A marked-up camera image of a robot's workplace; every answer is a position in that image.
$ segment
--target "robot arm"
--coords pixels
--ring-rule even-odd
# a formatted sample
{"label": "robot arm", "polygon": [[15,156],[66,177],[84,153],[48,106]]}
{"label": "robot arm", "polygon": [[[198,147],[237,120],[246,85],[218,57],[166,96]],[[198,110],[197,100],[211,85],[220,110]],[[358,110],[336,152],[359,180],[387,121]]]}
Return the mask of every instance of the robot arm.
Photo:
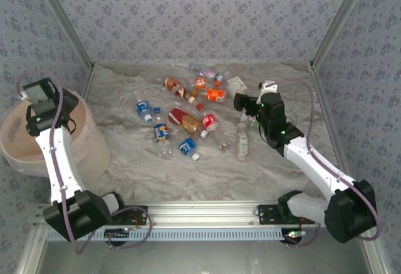
{"label": "robot arm", "polygon": [[45,78],[24,86],[26,96],[31,101],[27,109],[26,130],[35,137],[41,148],[51,184],[52,206],[43,211],[44,220],[66,240],[71,241],[63,217],[63,198],[56,174],[51,150],[55,151],[56,160],[63,180],[63,189],[66,194],[68,222],[74,239],[108,224],[112,220],[112,213],[124,208],[121,197],[112,192],[99,197],[86,190],[76,168],[72,152],[71,132],[68,128],[71,111],[78,105],[76,98],[68,90],[63,89],[64,101],[61,114],[54,131],[54,147],[50,147],[51,125],[55,118],[59,103],[59,92],[50,79]]}
{"label": "robot arm", "polygon": [[[276,93],[277,86],[269,87],[269,84],[271,82],[266,81],[259,85],[261,94],[258,98],[237,93],[234,108],[238,111],[245,108],[246,115],[255,116],[269,146],[296,164],[326,198],[313,198],[301,191],[292,191],[279,199],[282,217],[292,215],[324,223],[340,243],[346,243],[374,227],[376,222],[367,205],[343,181],[357,188],[376,209],[373,187],[367,181],[357,182],[337,169],[314,147],[309,150],[303,133],[286,121],[284,102]],[[341,178],[330,174],[311,153]]]}

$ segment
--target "brown bottle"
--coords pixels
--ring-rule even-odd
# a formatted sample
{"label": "brown bottle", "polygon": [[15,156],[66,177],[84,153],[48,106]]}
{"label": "brown bottle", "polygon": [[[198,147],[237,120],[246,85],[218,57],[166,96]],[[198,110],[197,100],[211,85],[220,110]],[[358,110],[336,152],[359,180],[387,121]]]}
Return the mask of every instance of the brown bottle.
{"label": "brown bottle", "polygon": [[173,78],[166,78],[164,81],[164,86],[178,97],[182,97],[183,99],[187,100],[189,103],[193,103],[195,101],[195,97],[193,97],[180,82],[174,80]]}

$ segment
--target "patterned wallpaper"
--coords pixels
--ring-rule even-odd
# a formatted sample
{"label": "patterned wallpaper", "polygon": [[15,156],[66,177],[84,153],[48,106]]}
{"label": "patterned wallpaper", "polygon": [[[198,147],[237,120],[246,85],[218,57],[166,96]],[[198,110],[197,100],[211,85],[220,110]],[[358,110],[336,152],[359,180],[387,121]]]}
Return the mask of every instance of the patterned wallpaper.
{"label": "patterned wallpaper", "polygon": [[351,174],[370,181],[401,273],[401,0],[359,0],[319,69]]}
{"label": "patterned wallpaper", "polygon": [[310,60],[341,0],[60,0],[95,62]]}
{"label": "patterned wallpaper", "polygon": [[[59,74],[80,91],[86,72],[44,0],[0,0],[0,121],[17,102],[15,82],[25,71]],[[35,203],[48,202],[48,180],[14,172],[0,156],[0,273],[14,273]]]}

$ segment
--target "bucket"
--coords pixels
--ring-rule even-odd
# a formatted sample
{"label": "bucket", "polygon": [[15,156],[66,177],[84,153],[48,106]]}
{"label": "bucket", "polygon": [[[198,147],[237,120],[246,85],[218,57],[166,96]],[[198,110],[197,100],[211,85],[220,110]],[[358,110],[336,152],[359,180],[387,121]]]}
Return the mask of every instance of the bucket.
{"label": "bucket", "polygon": [[[76,92],[79,102],[70,113],[76,122],[72,133],[72,151],[82,182],[87,186],[96,181],[110,163],[110,149],[96,126],[88,105]],[[2,122],[0,128],[0,148],[3,156],[16,171],[30,176],[48,177],[46,164],[35,138],[26,131],[27,100],[17,104]],[[72,121],[68,123],[74,129]]]}

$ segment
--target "plastic bottle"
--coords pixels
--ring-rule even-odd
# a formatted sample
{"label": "plastic bottle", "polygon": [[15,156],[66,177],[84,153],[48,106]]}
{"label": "plastic bottle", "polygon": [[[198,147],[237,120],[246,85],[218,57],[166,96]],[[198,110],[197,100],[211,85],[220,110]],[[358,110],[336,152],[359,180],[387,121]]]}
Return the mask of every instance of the plastic bottle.
{"label": "plastic bottle", "polygon": [[237,124],[238,135],[238,157],[239,162],[246,162],[248,160],[248,137],[246,135],[247,126],[244,122]]}
{"label": "plastic bottle", "polygon": [[222,88],[227,90],[227,93],[229,93],[229,96],[232,100],[236,96],[237,92],[244,94],[247,89],[244,82],[231,71],[226,71],[223,74]]}
{"label": "plastic bottle", "polygon": [[192,90],[192,95],[195,97],[205,97],[206,100],[210,102],[224,103],[226,92],[223,89],[209,88],[206,90],[194,88]]}
{"label": "plastic bottle", "polygon": [[167,121],[162,116],[160,108],[155,108],[155,139],[157,152],[160,157],[169,159],[172,153],[169,129],[167,128]]}
{"label": "plastic bottle", "polygon": [[198,161],[201,157],[197,153],[196,144],[194,140],[188,136],[183,128],[177,131],[177,138],[179,140],[178,148],[184,156],[189,156],[193,161]]}
{"label": "plastic bottle", "polygon": [[208,111],[203,104],[198,104],[196,108],[199,111],[200,116],[202,117],[202,125],[208,131],[209,134],[212,135],[216,143],[219,145],[221,150],[229,149],[231,146],[230,141],[224,135],[223,131],[219,129],[219,122],[216,117],[212,114],[212,112]]}
{"label": "plastic bottle", "polygon": [[139,117],[146,122],[152,121],[152,108],[146,100],[140,97],[137,97],[137,113]]}
{"label": "plastic bottle", "polygon": [[205,138],[209,134],[200,121],[178,107],[170,111],[169,121],[175,125],[180,125],[191,137],[201,136]]}
{"label": "plastic bottle", "polygon": [[220,87],[222,75],[218,71],[212,71],[205,66],[200,64],[192,63],[188,66],[190,71],[198,73],[200,76],[204,76],[209,79],[213,79],[216,87]]}
{"label": "plastic bottle", "polygon": [[178,97],[182,97],[184,100],[187,100],[189,103],[193,103],[195,101],[195,97],[193,97],[180,82],[174,80],[173,78],[166,78],[164,81],[164,87]]}

